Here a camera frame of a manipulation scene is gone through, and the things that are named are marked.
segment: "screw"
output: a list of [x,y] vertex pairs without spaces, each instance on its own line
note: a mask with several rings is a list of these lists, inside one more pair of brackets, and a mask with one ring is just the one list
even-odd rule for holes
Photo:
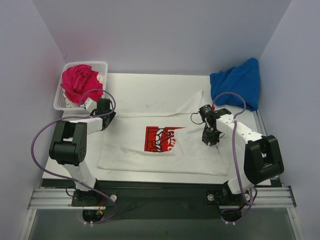
[[245,193],[244,196],[245,196],[245,199],[247,199],[248,201],[250,200],[250,195],[248,193]]
[[112,194],[111,196],[110,196],[110,198],[111,198],[111,200],[112,201],[117,201],[117,196],[116,195],[114,195],[114,194]]
[[209,195],[207,196],[207,198],[208,198],[208,200],[209,200],[210,202],[212,202],[213,200],[215,200],[215,196],[214,196],[213,194],[209,194]]

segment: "white fabric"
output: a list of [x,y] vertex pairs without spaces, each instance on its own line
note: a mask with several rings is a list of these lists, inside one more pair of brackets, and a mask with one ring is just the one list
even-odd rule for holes
[[[190,121],[190,114],[198,111],[201,100],[202,91],[198,91],[176,112],[161,110],[152,113],[151,107],[150,112],[117,114],[105,130],[98,168],[227,175],[229,161],[222,160],[218,147],[209,147],[202,142],[204,125],[195,125]],[[145,141],[146,128],[151,126],[183,128],[174,130],[175,144],[171,151],[149,152],[145,151]]]

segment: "white basket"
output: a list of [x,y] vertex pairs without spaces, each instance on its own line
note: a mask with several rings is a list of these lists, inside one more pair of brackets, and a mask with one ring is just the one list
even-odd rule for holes
[[[108,73],[108,64],[104,61],[75,61],[75,62],[69,62],[66,65],[64,65],[62,69],[62,73],[67,70],[70,67],[80,65],[80,64],[86,64],[92,67],[93,71],[99,72],[99,74],[104,75],[104,81],[102,88],[106,90],[107,85],[107,73]],[[82,107],[66,107],[66,100],[64,97],[63,88],[61,87],[62,83],[62,73],[60,76],[59,84],[56,89],[54,101],[53,101],[53,107],[56,110],[62,110],[66,112],[74,112],[75,114],[84,114],[88,113],[85,109]]]

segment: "pink cloth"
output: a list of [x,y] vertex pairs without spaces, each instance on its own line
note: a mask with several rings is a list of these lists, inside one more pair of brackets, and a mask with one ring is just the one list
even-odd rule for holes
[[[89,65],[76,65],[69,67],[62,73],[61,87],[65,90],[66,97],[75,104],[80,104],[82,96],[91,89],[102,89],[102,84],[97,80],[97,71],[93,71]],[[85,95],[83,102],[87,98],[94,101],[102,96],[102,91],[92,91]]]

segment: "folded cloth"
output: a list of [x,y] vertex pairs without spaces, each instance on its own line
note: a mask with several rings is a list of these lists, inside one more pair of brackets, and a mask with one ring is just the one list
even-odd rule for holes
[[[246,103],[246,108],[250,111],[258,109],[258,99],[260,93],[259,63],[255,58],[250,58],[240,66],[232,67],[226,72],[212,73],[210,75],[211,98],[224,92],[239,94]],[[219,97],[215,104],[233,105],[243,108],[242,101],[234,95],[226,94]]]
[[[103,85],[97,80],[97,71],[85,64],[69,67],[62,73],[61,87],[65,90],[65,96],[74,104],[80,104],[83,95],[91,89],[102,89]],[[94,101],[102,96],[102,91],[92,91],[85,95],[83,102],[87,98]]]
[[229,161],[216,147],[201,141],[203,125],[194,125],[190,114],[199,109],[197,92],[171,115],[145,113],[116,117],[104,130],[98,168],[106,170],[227,175]]

